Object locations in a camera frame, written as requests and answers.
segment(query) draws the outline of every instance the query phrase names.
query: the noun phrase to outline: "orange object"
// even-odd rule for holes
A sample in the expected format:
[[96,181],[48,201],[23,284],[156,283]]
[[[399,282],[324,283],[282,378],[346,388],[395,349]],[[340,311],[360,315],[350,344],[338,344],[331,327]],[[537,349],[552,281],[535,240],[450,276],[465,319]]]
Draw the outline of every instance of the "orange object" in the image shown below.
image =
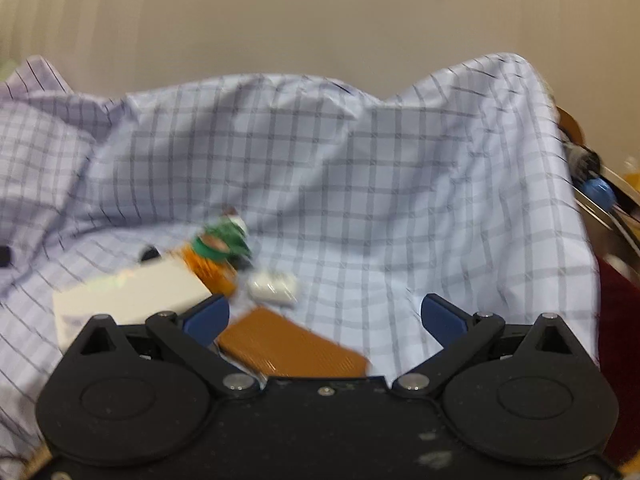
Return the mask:
[[181,248],[178,254],[212,294],[229,297],[236,291],[237,273],[228,261],[214,262],[203,258],[191,245]]
[[234,359],[266,376],[364,377],[368,361],[259,306],[230,325],[218,344]]

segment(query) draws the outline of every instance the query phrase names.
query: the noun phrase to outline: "grid pattern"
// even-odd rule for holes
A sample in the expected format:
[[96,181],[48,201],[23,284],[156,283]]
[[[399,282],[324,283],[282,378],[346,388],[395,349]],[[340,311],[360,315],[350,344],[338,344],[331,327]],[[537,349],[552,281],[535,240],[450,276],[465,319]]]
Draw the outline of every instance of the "grid pattern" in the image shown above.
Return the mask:
[[593,255],[552,105],[513,54],[385,101],[286,75],[105,100],[33,57],[0,88],[0,132],[0,242],[14,250],[0,270],[0,451],[38,441],[34,402],[60,358],[52,290],[175,247],[227,204],[257,266],[299,277],[282,313],[374,374],[440,349],[420,325],[428,292],[509,322],[558,311],[594,353]]

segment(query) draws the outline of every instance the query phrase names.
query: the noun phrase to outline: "blue gripper pad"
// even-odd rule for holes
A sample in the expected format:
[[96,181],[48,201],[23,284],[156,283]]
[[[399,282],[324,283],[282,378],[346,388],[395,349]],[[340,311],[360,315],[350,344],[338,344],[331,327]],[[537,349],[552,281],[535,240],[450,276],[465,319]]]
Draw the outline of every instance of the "blue gripper pad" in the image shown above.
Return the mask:
[[472,317],[437,294],[427,294],[420,309],[422,326],[444,348],[465,335]]
[[211,296],[185,312],[182,331],[203,346],[210,346],[229,324],[229,303]]

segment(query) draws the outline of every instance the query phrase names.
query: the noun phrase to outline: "brown wallet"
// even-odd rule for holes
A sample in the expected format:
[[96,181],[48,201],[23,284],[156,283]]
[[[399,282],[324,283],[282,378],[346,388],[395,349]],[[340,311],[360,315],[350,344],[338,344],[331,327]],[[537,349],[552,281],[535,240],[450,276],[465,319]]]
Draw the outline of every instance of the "brown wallet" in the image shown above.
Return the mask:
[[271,310],[258,306],[218,337],[232,358],[276,377],[364,377],[362,355],[328,341]]

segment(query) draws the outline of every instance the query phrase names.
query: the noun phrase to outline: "toy figurine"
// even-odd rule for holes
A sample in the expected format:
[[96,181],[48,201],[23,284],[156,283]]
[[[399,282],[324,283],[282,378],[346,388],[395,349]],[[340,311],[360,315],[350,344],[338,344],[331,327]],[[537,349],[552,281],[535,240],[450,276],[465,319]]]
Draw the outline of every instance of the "toy figurine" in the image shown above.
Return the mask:
[[236,269],[247,266],[251,257],[245,238],[244,221],[229,208],[177,253],[212,294],[231,296],[236,291]]

